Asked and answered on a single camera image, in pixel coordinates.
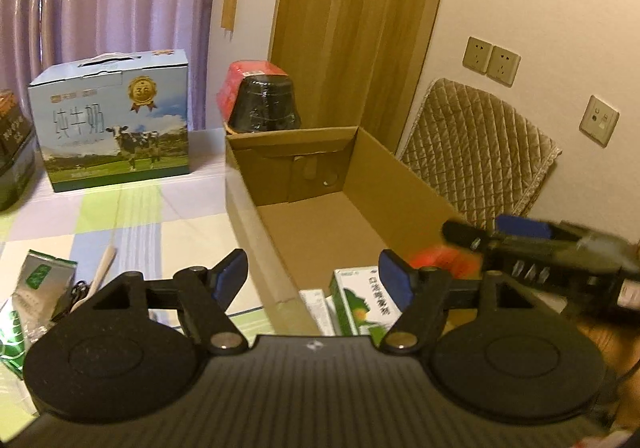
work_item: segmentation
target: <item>open cardboard box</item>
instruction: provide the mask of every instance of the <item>open cardboard box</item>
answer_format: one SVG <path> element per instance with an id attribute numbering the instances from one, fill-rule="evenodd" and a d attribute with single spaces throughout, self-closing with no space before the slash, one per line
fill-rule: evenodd
<path id="1" fill-rule="evenodd" d="M 299 289 L 328 293 L 334 269 L 408 259 L 462 220 L 362 128 L 232 135 L 226 207 L 278 334 L 318 335 Z"/>

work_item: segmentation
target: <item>barcode label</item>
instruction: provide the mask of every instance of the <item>barcode label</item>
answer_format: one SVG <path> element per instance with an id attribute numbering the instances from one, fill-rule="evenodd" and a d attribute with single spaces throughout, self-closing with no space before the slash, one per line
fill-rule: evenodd
<path id="1" fill-rule="evenodd" d="M 640 282 L 626 279 L 620 288 L 618 305 L 640 311 Z"/>

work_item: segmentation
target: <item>gold medal emblem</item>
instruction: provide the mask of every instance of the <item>gold medal emblem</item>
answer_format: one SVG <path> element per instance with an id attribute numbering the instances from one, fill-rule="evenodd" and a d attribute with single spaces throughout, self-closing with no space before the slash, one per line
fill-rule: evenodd
<path id="1" fill-rule="evenodd" d="M 129 83 L 129 98 L 132 100 L 131 110 L 138 113 L 141 106 L 148 106 L 149 112 L 157 108 L 154 98 L 158 94 L 156 82 L 149 76 L 138 76 Z"/>

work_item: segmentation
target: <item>door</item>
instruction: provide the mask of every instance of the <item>door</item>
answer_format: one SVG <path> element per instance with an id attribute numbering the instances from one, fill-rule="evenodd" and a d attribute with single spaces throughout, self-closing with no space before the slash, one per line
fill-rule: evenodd
<path id="1" fill-rule="evenodd" d="M 303 127 L 362 125 L 398 146 L 440 0 L 279 0 L 271 61 Z"/>

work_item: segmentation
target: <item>black circular disc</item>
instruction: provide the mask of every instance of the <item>black circular disc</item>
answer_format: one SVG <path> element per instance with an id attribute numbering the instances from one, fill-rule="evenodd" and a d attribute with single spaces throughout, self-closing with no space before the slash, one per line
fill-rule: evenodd
<path id="1" fill-rule="evenodd" d="M 40 412 L 114 422 L 154 412 L 190 387 L 198 359 L 179 332 L 119 311 L 73 318 L 33 344 L 25 359 L 25 383 Z"/>
<path id="2" fill-rule="evenodd" d="M 436 381 L 468 410 L 502 422 L 577 415 L 596 397 L 605 365 L 591 340 L 553 318 L 509 309 L 462 325 L 433 350 Z"/>

